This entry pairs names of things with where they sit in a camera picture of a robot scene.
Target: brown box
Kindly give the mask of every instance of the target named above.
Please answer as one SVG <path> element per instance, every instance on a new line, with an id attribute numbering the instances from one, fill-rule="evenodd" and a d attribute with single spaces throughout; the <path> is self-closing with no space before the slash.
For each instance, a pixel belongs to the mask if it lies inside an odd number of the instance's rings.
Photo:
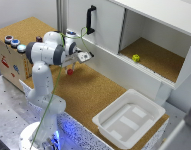
<path id="1" fill-rule="evenodd" d="M 19 79 L 23 81 L 31 76 L 32 65 L 26 58 L 26 54 L 20 54 L 10 45 L 0 41 L 0 71 L 5 78 L 23 90 Z"/>

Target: white cabinet door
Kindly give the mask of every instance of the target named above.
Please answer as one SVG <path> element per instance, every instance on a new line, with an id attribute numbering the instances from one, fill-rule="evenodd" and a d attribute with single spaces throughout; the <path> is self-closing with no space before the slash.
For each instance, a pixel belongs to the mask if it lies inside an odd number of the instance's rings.
<path id="1" fill-rule="evenodd" d="M 68 0 L 67 28 L 80 34 L 86 27 L 87 10 L 94 5 L 91 28 L 95 32 L 85 38 L 112 53 L 117 54 L 124 19 L 125 9 L 108 0 Z"/>

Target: black handle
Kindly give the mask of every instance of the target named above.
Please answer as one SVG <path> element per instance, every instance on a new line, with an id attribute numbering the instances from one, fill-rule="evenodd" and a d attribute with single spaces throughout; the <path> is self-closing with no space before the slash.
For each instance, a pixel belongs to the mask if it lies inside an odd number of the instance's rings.
<path id="1" fill-rule="evenodd" d="M 96 10 L 95 6 L 91 6 L 91 8 L 88 9 L 87 11 L 87 34 L 93 33 L 95 30 L 91 28 L 91 12 Z"/>

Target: cork surface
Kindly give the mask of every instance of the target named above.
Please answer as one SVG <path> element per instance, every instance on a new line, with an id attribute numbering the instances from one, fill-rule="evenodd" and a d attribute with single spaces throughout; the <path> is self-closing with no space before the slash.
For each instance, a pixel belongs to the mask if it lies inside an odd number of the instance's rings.
<path id="1" fill-rule="evenodd" d="M 59 73 L 59 67 L 51 66 L 51 71 L 55 84 Z M 32 78 L 24 82 L 31 88 L 34 87 Z M 64 69 L 62 69 L 55 94 L 66 101 L 67 107 L 65 111 L 67 113 L 115 150 L 118 150 L 115 145 L 100 134 L 97 126 L 92 122 L 92 118 L 124 92 L 126 92 L 126 89 L 117 85 L 115 82 L 94 71 L 87 65 L 77 63 L 75 72 L 71 76 L 66 75 Z M 168 116 L 164 115 L 131 150 L 143 148 L 167 119 Z"/>
<path id="2" fill-rule="evenodd" d="M 140 64 L 173 82 L 176 82 L 185 60 L 183 57 L 144 38 L 138 39 L 124 50 L 120 51 L 120 53 L 129 58 L 138 54 L 140 56 Z"/>
<path id="3" fill-rule="evenodd" d="M 43 38 L 46 32 L 55 30 L 35 17 L 30 17 L 0 29 L 0 40 L 4 42 L 5 36 L 12 35 L 14 39 L 20 40 L 21 44 L 28 45 L 35 42 L 37 36 Z"/>

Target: yellow object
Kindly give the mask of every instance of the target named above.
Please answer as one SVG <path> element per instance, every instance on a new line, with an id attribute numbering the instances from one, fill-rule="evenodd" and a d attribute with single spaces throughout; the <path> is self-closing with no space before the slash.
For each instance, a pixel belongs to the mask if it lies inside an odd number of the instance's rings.
<path id="1" fill-rule="evenodd" d="M 133 60 L 134 62 L 139 62 L 139 60 L 140 60 L 139 55 L 137 55 L 137 54 L 133 55 L 132 60 Z"/>

